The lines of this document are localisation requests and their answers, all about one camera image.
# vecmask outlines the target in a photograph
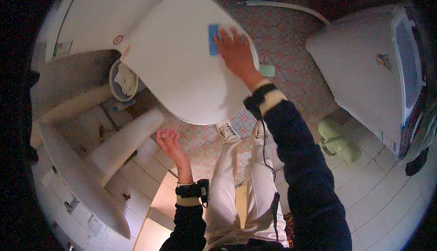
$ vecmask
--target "blue sponge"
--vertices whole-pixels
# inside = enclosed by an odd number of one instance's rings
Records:
[[[214,36],[219,34],[219,25],[211,24],[208,26],[208,42],[209,42],[209,54],[216,56],[219,54],[216,43],[214,42]]]

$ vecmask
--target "white pants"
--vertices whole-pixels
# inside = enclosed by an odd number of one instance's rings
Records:
[[[245,228],[241,229],[235,207],[235,174],[237,151],[240,145],[241,139],[238,136],[225,139],[214,169],[208,208],[205,213],[207,250],[227,243],[246,244],[249,238],[276,241],[273,215],[270,211],[276,186],[271,170],[264,164],[263,144],[260,140],[254,141],[252,158],[245,167],[247,218]],[[267,160],[267,164],[272,165],[270,160]],[[276,225],[278,238],[284,247],[288,247],[285,226],[281,205],[278,205]]]

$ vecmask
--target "bathroom floor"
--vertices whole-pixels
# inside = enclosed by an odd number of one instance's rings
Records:
[[[312,15],[297,10],[248,7],[238,4],[241,0],[216,1],[252,37],[259,62],[276,67],[273,83],[296,105],[318,142],[317,124],[321,118],[338,108],[320,70],[304,47],[306,38],[322,24]],[[305,0],[273,1],[308,5]],[[231,121],[243,140],[238,151],[236,184],[239,184],[244,181],[244,166],[251,156],[256,119],[243,109]],[[191,157],[194,180],[211,179],[223,140],[214,125],[191,125],[166,112],[163,127],[168,126],[178,128],[181,133],[180,142]],[[282,167],[273,139],[267,144],[266,156],[273,159],[275,169]],[[173,167],[172,172],[177,174],[177,169]]]

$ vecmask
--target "person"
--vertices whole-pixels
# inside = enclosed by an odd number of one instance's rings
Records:
[[[246,107],[267,123],[264,131],[257,122],[252,158],[245,167],[245,228],[240,228],[235,209],[234,176],[241,140],[227,120],[216,125],[225,140],[211,180],[205,221],[198,198],[177,196],[174,232],[160,250],[352,250],[346,212],[334,192],[334,178],[320,147],[293,103],[255,69],[247,37],[240,37],[235,29],[231,32],[233,38],[220,29],[221,39],[216,36],[215,43],[226,66],[252,92],[245,101]],[[288,246],[286,223],[281,206],[275,201],[272,172],[264,164],[262,146],[268,132],[285,164],[287,199],[295,222],[293,248]],[[180,188],[192,185],[193,176],[190,158],[178,139],[176,130],[158,130],[157,143],[176,164]]]

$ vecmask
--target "sneaker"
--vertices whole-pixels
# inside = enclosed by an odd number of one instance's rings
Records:
[[[235,132],[234,128],[232,128],[232,124],[231,124],[231,121],[229,119],[226,119],[226,120],[224,120],[224,121],[222,121],[220,123],[217,123],[216,124],[216,128],[220,132],[220,134],[222,136],[224,136],[225,138],[227,138],[227,137],[229,137],[231,135],[239,136]]]
[[[267,139],[267,137],[269,137],[269,129],[267,128],[267,123],[264,122],[264,127],[263,124],[261,123],[260,120],[257,121],[257,123],[255,124],[255,139]]]

